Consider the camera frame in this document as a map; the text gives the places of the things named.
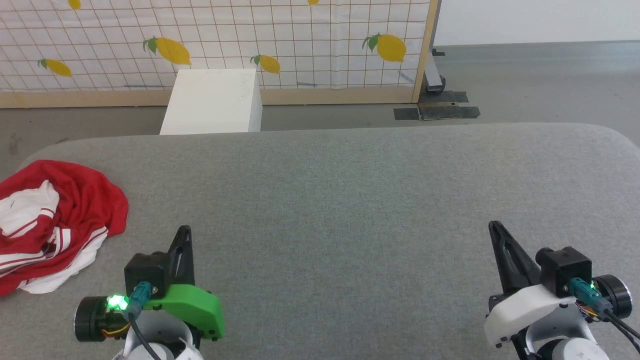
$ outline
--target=white wall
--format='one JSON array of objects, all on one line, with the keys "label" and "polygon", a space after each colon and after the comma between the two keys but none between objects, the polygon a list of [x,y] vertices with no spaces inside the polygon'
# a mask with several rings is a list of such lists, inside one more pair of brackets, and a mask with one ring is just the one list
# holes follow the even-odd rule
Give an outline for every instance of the white wall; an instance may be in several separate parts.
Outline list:
[{"label": "white wall", "polygon": [[640,40],[640,0],[442,0],[435,45]]}]

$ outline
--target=green led light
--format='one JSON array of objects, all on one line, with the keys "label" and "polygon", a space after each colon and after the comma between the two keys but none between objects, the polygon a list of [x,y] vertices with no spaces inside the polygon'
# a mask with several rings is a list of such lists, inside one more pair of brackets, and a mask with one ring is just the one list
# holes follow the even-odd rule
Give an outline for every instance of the green led light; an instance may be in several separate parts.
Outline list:
[{"label": "green led light", "polygon": [[107,298],[107,307],[112,310],[126,310],[129,306],[129,298],[122,295],[113,295]]}]

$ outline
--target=white box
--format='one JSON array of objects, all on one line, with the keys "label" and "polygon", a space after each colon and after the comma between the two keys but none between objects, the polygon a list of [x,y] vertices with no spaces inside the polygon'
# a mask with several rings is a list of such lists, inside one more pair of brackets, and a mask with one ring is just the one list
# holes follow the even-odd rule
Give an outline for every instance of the white box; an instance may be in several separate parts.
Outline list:
[{"label": "white box", "polygon": [[160,135],[260,131],[255,69],[180,70]]}]

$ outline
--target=gray fabric surface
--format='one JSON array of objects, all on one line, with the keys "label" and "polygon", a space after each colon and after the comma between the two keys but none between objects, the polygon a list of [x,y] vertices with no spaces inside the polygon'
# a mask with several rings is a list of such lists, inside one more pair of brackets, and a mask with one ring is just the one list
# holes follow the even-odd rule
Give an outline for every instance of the gray fabric surface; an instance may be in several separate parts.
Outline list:
[{"label": "gray fabric surface", "polygon": [[[206,359],[516,359],[483,334],[500,290],[490,220],[532,255],[572,245],[640,295],[640,150],[602,127],[140,136],[38,158],[102,171],[131,210],[58,291],[0,299],[3,359],[111,359],[123,342],[76,342],[77,303],[123,291],[131,256],[166,250],[181,224],[227,320]],[[636,356],[613,326],[592,330],[611,359]]]}]

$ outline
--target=gray floor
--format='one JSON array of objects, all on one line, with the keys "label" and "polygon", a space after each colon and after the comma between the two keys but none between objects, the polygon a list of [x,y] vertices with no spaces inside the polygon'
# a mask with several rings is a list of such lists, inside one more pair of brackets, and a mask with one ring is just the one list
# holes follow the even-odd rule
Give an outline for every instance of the gray floor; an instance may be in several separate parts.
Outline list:
[{"label": "gray floor", "polygon": [[[466,91],[478,119],[394,120],[400,105],[266,106],[263,131],[432,126],[488,122],[585,122],[640,145],[640,43],[440,47],[447,89]],[[158,134],[164,108],[0,110],[0,180],[56,142]]]}]

